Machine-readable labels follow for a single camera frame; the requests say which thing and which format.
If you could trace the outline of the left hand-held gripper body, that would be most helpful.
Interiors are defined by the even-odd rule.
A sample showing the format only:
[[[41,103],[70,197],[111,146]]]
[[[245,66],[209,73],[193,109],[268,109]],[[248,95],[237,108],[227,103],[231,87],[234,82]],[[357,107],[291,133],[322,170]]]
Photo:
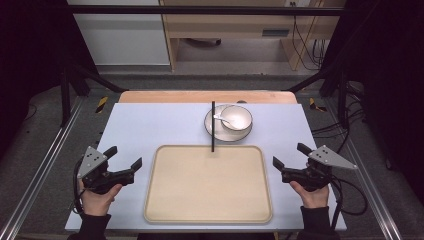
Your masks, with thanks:
[[[77,171],[84,187],[97,194],[107,193],[116,184],[126,186],[134,182],[135,172],[129,169],[111,172],[108,170],[108,160],[103,158],[104,152],[88,146],[83,155],[82,163]]]

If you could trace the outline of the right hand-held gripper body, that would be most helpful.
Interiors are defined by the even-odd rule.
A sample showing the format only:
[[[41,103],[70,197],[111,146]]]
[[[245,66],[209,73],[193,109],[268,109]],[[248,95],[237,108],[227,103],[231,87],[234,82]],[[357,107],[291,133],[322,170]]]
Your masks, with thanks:
[[[282,182],[296,181],[308,192],[321,189],[332,180],[332,168],[356,170],[357,166],[323,145],[307,156],[305,169],[284,168],[281,171]]]

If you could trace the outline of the person's right hand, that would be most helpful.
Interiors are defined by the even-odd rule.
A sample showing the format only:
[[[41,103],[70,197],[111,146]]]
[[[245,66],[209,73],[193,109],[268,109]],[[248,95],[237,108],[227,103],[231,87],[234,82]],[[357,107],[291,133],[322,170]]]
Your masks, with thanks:
[[[303,206],[308,209],[323,208],[328,206],[329,187],[325,186],[312,192],[308,192],[296,181],[291,181],[289,185],[300,196]]]

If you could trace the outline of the person's left hand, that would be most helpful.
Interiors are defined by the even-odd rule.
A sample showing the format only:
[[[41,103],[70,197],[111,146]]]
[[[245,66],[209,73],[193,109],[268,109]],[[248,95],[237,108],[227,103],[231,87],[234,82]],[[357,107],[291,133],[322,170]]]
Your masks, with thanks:
[[[122,189],[121,184],[116,184],[105,194],[97,194],[84,187],[82,181],[79,181],[79,193],[82,199],[82,209],[86,215],[106,216],[110,205]]]

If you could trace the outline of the yellow black tape marker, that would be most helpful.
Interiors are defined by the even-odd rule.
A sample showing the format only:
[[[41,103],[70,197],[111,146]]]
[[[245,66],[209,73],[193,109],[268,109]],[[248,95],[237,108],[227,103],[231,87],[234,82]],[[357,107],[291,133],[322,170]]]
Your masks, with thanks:
[[[101,113],[102,110],[104,109],[106,102],[108,100],[108,96],[103,96],[101,97],[101,99],[99,100],[99,103],[97,105],[97,108],[95,110],[95,113]]]
[[[309,107],[312,110],[320,111],[320,112],[327,112],[326,107],[318,106],[314,100],[314,98],[309,98]]]

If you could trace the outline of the white plate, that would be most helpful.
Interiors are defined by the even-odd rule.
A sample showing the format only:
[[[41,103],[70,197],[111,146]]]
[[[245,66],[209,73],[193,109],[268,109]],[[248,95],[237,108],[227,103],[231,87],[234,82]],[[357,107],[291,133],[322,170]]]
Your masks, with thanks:
[[[215,107],[215,114],[220,114],[226,107],[231,104],[224,104]],[[211,135],[211,110],[206,114],[204,119],[206,131]],[[235,131],[227,129],[223,126],[222,121],[215,119],[215,138],[225,142],[235,142],[245,138],[252,130],[252,124],[245,130]]]

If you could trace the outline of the white bowl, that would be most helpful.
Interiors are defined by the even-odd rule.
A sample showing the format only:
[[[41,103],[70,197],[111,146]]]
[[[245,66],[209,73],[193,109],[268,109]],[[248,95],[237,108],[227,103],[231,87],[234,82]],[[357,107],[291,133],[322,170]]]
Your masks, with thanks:
[[[244,107],[231,105],[226,107],[220,115],[230,120],[238,129],[232,129],[231,126],[222,121],[224,127],[230,130],[242,131],[247,129],[253,122],[251,113]]]

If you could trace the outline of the white spoon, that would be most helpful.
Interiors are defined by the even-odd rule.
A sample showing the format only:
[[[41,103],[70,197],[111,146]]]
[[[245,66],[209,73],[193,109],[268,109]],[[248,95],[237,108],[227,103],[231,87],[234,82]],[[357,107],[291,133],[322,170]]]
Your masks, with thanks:
[[[213,118],[228,123],[232,129],[238,129],[230,120],[222,117],[220,114],[213,114]]]

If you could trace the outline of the beige tray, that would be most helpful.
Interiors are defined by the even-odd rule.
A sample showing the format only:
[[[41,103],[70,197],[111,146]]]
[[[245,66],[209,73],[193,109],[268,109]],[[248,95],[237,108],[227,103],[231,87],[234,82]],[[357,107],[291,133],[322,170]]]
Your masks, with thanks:
[[[253,223],[272,218],[256,146],[163,145],[155,153],[144,216],[152,223]]]

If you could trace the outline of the black chopstick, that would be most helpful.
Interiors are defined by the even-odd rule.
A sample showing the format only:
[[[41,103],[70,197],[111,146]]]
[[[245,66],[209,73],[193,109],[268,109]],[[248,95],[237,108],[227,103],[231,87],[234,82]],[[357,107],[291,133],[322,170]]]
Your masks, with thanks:
[[[211,102],[211,152],[215,152],[215,101]]]

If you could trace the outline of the black metal stand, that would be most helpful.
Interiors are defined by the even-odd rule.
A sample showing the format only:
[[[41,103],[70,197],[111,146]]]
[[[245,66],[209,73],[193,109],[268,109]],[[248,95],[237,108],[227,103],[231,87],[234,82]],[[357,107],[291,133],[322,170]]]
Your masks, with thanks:
[[[319,70],[316,74],[310,76],[306,80],[288,88],[288,91],[297,93],[318,80],[324,80],[324,83],[319,90],[319,94],[322,97],[329,97],[335,90],[338,90],[337,120],[344,129],[347,129],[349,126],[346,109],[348,81],[346,80],[346,75],[344,74],[341,65],[332,63],[328,67]]]
[[[68,65],[60,74],[62,127],[71,118],[70,87],[73,87],[78,96],[87,96],[90,93],[90,87],[86,82],[87,79],[91,79],[115,93],[125,92],[124,88],[109,82],[99,74],[91,72],[80,65]]]

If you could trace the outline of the wooden table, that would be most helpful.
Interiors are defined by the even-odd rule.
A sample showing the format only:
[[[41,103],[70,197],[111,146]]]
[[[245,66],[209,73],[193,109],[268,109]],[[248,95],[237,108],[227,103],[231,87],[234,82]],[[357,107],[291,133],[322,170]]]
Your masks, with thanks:
[[[154,90],[125,91],[119,103],[278,103],[296,104],[292,92],[265,90]]]

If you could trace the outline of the white cabinet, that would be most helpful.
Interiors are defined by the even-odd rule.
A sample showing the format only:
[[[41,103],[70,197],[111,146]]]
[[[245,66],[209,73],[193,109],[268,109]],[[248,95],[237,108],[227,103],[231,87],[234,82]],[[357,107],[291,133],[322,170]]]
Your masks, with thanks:
[[[162,16],[75,14],[96,65],[168,65]]]

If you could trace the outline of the black curtain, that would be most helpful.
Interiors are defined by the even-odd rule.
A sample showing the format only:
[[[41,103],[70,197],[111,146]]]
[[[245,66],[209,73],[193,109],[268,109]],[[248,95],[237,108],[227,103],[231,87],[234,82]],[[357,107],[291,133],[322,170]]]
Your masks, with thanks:
[[[356,30],[340,65],[364,86],[371,129],[424,204],[424,0],[346,0],[355,15],[339,19],[325,63]]]
[[[71,59],[95,73],[97,68],[67,0],[0,0],[0,159],[27,116],[29,101],[60,83],[53,39],[34,20],[46,18]]]

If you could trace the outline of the dark object under desk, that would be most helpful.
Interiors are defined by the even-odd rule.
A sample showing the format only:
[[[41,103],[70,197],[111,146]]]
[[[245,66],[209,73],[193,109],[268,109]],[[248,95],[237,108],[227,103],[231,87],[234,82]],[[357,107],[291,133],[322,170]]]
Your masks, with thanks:
[[[196,47],[216,47],[221,45],[221,39],[193,39],[186,38],[185,42]]]

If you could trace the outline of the wooden desk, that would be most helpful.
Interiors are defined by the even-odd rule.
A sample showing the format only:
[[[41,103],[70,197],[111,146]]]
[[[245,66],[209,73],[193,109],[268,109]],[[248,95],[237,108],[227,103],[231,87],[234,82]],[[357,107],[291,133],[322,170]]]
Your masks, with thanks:
[[[162,6],[259,6],[342,8],[347,0],[158,0]],[[168,53],[176,65],[179,41],[193,39],[277,39],[290,67],[295,70],[306,59],[307,45],[329,40],[339,21],[337,16],[173,15],[162,16]]]

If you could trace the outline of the aluminium rail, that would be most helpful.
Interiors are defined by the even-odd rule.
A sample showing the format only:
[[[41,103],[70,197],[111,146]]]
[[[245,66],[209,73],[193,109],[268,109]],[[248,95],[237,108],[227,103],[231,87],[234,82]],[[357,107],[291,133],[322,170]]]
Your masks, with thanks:
[[[403,240],[401,233],[393,220],[389,209],[387,208],[377,186],[366,170],[365,165],[354,146],[350,137],[344,138],[345,143],[341,149],[354,164],[358,166],[356,177],[361,185],[364,195],[367,198],[369,208],[372,210],[374,217],[386,240]]]
[[[31,182],[26,188],[14,212],[0,230],[0,240],[14,240],[18,235],[18,232],[31,210],[48,174],[50,173],[50,170],[54,165],[84,102],[84,97],[77,97],[75,99],[71,108],[69,119],[58,129],[53,142],[50,144],[48,151],[44,155],[43,160],[38,166],[37,171],[33,175]]]

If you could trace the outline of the black frame crossbar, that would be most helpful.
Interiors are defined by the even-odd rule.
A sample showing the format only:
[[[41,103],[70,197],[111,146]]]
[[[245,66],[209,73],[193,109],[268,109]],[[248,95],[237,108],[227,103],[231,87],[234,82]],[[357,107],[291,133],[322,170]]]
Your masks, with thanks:
[[[345,8],[248,6],[70,5],[69,9],[75,14],[342,16],[348,13]]]

